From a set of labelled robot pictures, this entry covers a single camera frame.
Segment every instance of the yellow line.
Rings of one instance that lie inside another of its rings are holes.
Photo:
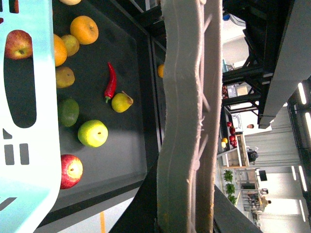
[[[235,203],[235,207],[237,207],[237,204],[238,204],[238,201],[239,201],[240,195],[241,195],[241,192],[239,192],[239,194],[238,194],[238,197],[237,197],[237,202]]]
[[[106,233],[105,215],[103,211],[100,212],[100,219],[101,219],[101,232]]]

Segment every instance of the dark gray tray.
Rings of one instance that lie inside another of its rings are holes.
[[[82,0],[75,6],[59,0],[52,2],[55,34],[69,34],[72,20],[86,15],[97,23],[100,35],[95,43],[81,45],[78,53],[67,58],[63,66],[73,70],[76,81],[57,90],[58,101],[71,97],[80,106],[74,126],[59,126],[59,139],[61,154],[70,153],[81,159],[83,177],[75,187],[60,190],[56,204],[36,232],[60,231],[117,204],[117,197],[122,200],[133,195],[156,160],[160,145],[155,70],[148,33],[114,0]],[[133,106],[121,114],[104,101],[109,80],[107,62],[112,63],[117,73],[116,93],[125,91],[134,99]],[[18,63],[6,60],[4,67],[13,119],[17,125],[29,127],[36,115],[32,59]],[[23,88],[14,92],[11,87],[16,87],[16,83]],[[79,127],[91,119],[102,121],[109,130],[106,143],[99,148],[85,147],[77,138]]]

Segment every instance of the blue object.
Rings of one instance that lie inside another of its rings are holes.
[[[230,19],[230,15],[228,14],[228,15],[225,15],[225,16],[223,16],[223,20],[224,21],[228,21]]]

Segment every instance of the lemon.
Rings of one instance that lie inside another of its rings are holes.
[[[73,126],[79,116],[79,105],[72,99],[66,99],[58,104],[58,120],[66,127]]]
[[[69,67],[58,67],[56,68],[55,74],[57,88],[65,88],[73,85],[75,77]]]
[[[157,67],[157,74],[160,78],[164,76],[164,64],[161,64]]]
[[[133,103],[133,99],[122,91],[122,93],[118,93],[114,96],[111,101],[111,106],[117,113],[123,113],[131,107]]]

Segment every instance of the red apple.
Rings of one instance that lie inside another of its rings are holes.
[[[28,33],[14,30],[8,34],[4,51],[5,57],[18,60],[30,57],[32,54],[33,43]]]
[[[235,128],[234,127],[231,127],[229,131],[231,134],[235,134]]]
[[[81,160],[72,154],[63,154],[62,162],[62,181],[60,189],[74,187],[81,179],[83,166]]]

